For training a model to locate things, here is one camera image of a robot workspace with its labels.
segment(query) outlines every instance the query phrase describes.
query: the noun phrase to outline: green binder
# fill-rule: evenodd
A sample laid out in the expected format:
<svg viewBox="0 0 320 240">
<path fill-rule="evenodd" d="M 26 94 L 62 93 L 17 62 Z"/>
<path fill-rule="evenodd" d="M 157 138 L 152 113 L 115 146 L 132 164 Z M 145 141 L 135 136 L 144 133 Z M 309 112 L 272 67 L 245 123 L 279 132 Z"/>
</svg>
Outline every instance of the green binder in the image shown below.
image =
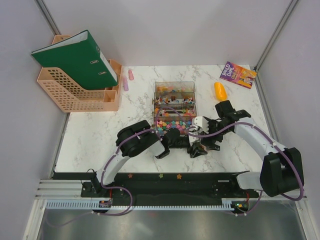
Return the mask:
<svg viewBox="0 0 320 240">
<path fill-rule="evenodd" d="M 84 89 L 97 90 L 118 84 L 115 71 L 88 30 L 33 51 L 31 55 L 45 68 L 62 69 Z"/>
</svg>

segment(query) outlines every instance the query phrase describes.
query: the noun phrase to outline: gray wall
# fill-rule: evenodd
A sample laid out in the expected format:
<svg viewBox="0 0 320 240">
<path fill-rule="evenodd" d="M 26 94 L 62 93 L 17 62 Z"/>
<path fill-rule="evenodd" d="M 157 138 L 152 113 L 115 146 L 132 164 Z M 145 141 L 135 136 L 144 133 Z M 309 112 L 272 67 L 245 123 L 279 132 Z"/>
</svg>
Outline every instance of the gray wall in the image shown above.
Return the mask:
<svg viewBox="0 0 320 240">
<path fill-rule="evenodd" d="M 0 33 L 0 239 L 19 240 L 64 114 L 36 83 L 41 68 L 30 52 L 53 34 L 35 2 L 1 0 Z"/>
<path fill-rule="evenodd" d="M 125 66 L 255 65 L 290 0 L 44 0 Z"/>
<path fill-rule="evenodd" d="M 305 190 L 320 224 L 320 1 L 300 1 L 260 75 L 280 138 L 303 157 Z"/>
</svg>

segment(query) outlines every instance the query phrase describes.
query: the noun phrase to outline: white marble surface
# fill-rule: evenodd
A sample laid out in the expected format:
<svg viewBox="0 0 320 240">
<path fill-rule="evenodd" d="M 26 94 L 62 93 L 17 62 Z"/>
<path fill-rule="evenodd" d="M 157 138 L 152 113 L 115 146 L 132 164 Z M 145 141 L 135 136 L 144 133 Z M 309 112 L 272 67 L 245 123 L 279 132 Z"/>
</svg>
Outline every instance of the white marble surface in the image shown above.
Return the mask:
<svg viewBox="0 0 320 240">
<path fill-rule="evenodd" d="M 128 78 L 129 91 L 122 89 L 120 107 L 117 112 L 71 113 L 58 157 L 56 172 L 86 172 L 100 169 L 116 150 L 117 133 L 122 128 L 148 120 L 151 124 L 152 99 L 155 82 L 194 81 L 198 116 L 218 118 L 214 96 L 214 83 L 223 83 L 233 107 L 245 109 L 256 123 L 267 133 L 268 128 L 257 94 L 256 86 L 247 89 L 219 79 L 223 65 L 193 66 L 136 66 L 124 67 L 128 76 L 132 69 L 134 80 Z M 208 155 L 190 158 L 184 149 L 172 149 L 170 155 L 156 159 L 146 150 L 131 158 L 121 172 L 240 172 L 260 171 L 262 160 L 239 136 L 228 133 L 218 143 L 220 151 L 209 151 Z"/>
</svg>

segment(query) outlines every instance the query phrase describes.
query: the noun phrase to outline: basket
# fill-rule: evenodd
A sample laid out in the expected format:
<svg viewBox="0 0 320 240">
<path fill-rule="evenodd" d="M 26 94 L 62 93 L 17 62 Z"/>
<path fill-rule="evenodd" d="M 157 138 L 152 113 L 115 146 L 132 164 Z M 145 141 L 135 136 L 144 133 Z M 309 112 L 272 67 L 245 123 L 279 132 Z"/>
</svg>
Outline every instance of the basket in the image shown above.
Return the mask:
<svg viewBox="0 0 320 240">
<path fill-rule="evenodd" d="M 56 35 L 52 44 L 69 35 Z M 37 79 L 40 86 L 64 113 L 118 111 L 122 84 L 122 65 L 109 60 L 119 83 L 102 90 L 86 90 L 58 67 L 43 67 Z"/>
</svg>

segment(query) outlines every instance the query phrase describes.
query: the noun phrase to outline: yellow bottle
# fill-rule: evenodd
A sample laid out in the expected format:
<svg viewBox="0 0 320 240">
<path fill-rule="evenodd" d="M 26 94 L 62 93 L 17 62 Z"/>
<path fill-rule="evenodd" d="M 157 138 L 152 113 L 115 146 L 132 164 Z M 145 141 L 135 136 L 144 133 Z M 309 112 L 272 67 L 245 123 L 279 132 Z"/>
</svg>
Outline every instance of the yellow bottle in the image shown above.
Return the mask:
<svg viewBox="0 0 320 240">
<path fill-rule="evenodd" d="M 222 85 L 222 83 L 220 82 L 214 83 L 214 92 L 215 92 L 215 97 L 218 101 L 222 102 L 227 100 L 228 96 L 227 96 L 225 87 Z"/>
</svg>

